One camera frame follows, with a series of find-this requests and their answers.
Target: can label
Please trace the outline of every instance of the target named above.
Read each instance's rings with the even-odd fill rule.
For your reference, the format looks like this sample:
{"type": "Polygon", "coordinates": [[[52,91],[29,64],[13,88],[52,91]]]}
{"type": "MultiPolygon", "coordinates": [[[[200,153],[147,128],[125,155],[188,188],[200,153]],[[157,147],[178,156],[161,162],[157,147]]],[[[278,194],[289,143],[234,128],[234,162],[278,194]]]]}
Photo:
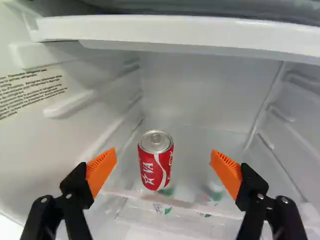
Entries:
{"type": "Polygon", "coordinates": [[[148,153],[138,146],[141,180],[147,189],[157,191],[168,185],[173,152],[173,144],[162,153],[148,153]]]}

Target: silver can top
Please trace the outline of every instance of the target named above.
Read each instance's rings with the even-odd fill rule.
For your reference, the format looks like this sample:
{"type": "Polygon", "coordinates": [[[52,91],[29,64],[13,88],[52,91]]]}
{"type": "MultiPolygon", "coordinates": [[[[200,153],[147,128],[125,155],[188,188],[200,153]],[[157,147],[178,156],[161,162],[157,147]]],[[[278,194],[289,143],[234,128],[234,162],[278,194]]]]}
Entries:
{"type": "Polygon", "coordinates": [[[143,134],[139,146],[150,154],[165,152],[174,143],[172,137],[160,130],[150,130],[143,134]]]}

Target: red soda can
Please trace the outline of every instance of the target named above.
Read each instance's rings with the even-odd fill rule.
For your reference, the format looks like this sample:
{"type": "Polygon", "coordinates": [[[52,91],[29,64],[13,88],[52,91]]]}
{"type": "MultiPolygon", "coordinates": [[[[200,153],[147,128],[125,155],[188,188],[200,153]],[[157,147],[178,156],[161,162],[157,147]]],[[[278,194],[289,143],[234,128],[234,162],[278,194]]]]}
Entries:
{"type": "Polygon", "coordinates": [[[143,134],[138,143],[140,175],[143,185],[150,190],[164,189],[170,182],[174,152],[172,137],[160,130],[143,134]]]}

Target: warning label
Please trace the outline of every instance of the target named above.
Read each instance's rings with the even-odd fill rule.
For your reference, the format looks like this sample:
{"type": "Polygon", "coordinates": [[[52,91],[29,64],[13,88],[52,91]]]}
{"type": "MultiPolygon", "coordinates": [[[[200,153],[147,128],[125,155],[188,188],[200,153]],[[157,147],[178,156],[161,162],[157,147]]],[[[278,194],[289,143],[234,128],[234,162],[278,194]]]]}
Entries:
{"type": "Polygon", "coordinates": [[[62,75],[47,68],[0,76],[0,121],[20,110],[65,93],[62,75]]]}

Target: orange rubber pad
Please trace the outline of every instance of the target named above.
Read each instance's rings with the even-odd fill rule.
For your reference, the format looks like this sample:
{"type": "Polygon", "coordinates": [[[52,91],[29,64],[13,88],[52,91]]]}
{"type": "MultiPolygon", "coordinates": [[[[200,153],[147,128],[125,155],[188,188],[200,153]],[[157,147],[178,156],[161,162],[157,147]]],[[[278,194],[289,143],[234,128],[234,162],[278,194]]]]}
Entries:
{"type": "Polygon", "coordinates": [[[232,198],[236,200],[242,182],[240,164],[223,153],[212,149],[210,166],[216,172],[232,198]]]}
{"type": "Polygon", "coordinates": [[[117,156],[114,148],[110,148],[87,162],[85,179],[89,184],[93,198],[97,196],[116,163],[117,156]]]}

